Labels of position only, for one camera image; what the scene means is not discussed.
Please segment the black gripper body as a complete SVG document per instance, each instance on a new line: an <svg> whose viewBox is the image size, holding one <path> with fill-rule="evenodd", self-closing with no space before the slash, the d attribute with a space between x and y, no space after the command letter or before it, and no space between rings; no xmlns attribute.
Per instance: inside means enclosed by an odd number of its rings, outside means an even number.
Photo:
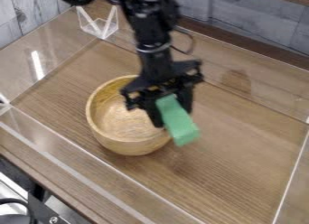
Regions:
<svg viewBox="0 0 309 224"><path fill-rule="evenodd" d="M174 61L170 45L138 45L142 71L121 90L129 110L143 109L143 101L176 94L180 86L194 86L204 81L202 62L197 59Z"/></svg>

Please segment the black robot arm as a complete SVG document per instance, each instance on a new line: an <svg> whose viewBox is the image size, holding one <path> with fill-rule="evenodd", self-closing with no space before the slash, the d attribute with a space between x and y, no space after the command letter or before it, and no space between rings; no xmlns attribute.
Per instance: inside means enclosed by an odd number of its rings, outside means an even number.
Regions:
<svg viewBox="0 0 309 224"><path fill-rule="evenodd" d="M83 6L94 0L63 0ZM180 20L176 0L106 0L121 7L134 33L135 50L142 70L137 78L121 89L129 110L142 109L153 125L165 125L157 107L161 98L174 95L181 107L192 112L193 89L204 81L200 60L174 61L172 35Z"/></svg>

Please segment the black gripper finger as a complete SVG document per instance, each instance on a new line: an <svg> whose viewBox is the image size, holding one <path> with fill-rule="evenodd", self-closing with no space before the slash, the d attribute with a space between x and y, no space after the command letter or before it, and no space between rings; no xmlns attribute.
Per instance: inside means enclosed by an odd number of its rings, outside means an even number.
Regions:
<svg viewBox="0 0 309 224"><path fill-rule="evenodd" d="M147 98L143 101L143 109L147 113L147 116L151 119L154 126L158 128L163 127L165 123L163 123L162 115L161 115L159 109L157 108L154 99Z"/></svg>
<svg viewBox="0 0 309 224"><path fill-rule="evenodd" d="M190 114L193 110L193 85L180 86L177 96L182 108Z"/></svg>

